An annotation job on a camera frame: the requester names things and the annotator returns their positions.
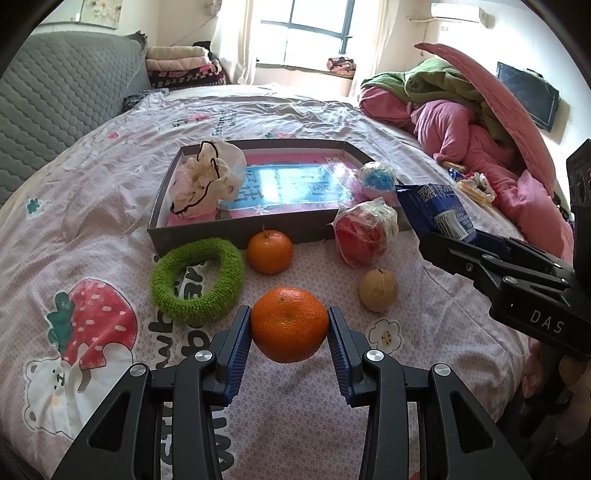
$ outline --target pink bedsheet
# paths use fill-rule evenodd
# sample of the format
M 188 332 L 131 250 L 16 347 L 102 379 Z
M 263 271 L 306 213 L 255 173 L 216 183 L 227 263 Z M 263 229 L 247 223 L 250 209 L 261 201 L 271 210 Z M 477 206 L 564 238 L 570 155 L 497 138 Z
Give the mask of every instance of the pink bedsheet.
M 414 135 L 430 157 L 485 174 L 497 193 L 495 206 L 526 240 L 572 262 L 573 231 L 549 195 L 556 183 L 554 164 L 529 114 L 502 83 L 461 52 L 442 45 L 417 47 L 439 54 L 476 86 L 515 140 L 519 153 L 497 144 L 487 130 L 475 125 L 470 109 L 447 100 L 426 103 L 409 113 L 410 104 L 387 90 L 370 87 L 361 96 L 364 113 L 407 131 L 414 126 Z

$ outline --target air conditioner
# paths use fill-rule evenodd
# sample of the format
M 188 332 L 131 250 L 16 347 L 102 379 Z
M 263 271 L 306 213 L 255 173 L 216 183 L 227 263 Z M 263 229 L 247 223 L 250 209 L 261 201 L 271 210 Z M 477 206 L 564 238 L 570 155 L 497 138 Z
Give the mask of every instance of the air conditioner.
M 440 20 L 461 20 L 488 25 L 488 14 L 480 7 L 461 4 L 431 4 L 431 15 Z

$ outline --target qr code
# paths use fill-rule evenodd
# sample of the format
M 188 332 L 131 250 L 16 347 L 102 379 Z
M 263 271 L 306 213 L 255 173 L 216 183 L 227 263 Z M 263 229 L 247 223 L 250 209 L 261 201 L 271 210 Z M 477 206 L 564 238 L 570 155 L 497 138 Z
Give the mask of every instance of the qr code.
M 437 194 L 431 188 L 430 185 L 425 185 L 422 189 L 418 191 L 418 194 L 421 196 L 424 202 L 428 202 L 429 200 L 433 200 Z
M 435 217 L 435 223 L 443 235 L 454 240 L 464 240 L 468 236 L 468 232 L 457 219 L 455 210 L 439 213 Z

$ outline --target wrapped ball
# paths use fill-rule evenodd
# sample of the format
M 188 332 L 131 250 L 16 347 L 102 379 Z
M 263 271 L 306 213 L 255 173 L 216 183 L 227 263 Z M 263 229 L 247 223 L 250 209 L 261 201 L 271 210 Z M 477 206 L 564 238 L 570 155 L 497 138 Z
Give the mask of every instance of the wrapped ball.
M 352 267 L 381 257 L 398 234 L 396 210 L 383 199 L 341 210 L 333 222 L 337 249 Z
M 368 162 L 356 173 L 361 192 L 369 200 L 382 197 L 388 205 L 397 205 L 396 169 L 380 162 Z
M 359 299 L 368 310 L 383 313 L 398 300 L 398 280 L 388 270 L 372 270 L 359 283 Z

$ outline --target window sill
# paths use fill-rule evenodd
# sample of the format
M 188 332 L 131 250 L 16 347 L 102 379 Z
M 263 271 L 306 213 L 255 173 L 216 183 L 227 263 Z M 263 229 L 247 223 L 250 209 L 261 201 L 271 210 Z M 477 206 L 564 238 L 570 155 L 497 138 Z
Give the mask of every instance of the window sill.
M 308 73 L 321 73 L 323 75 L 330 75 L 331 77 L 338 77 L 345 80 L 353 80 L 353 77 L 347 77 L 345 75 L 339 75 L 338 73 L 329 72 L 328 70 L 316 70 L 309 69 L 306 67 L 294 67 L 293 65 L 282 65 L 273 63 L 261 63 L 258 61 L 256 67 L 260 69 L 284 69 L 290 70 L 291 72 L 308 72 Z

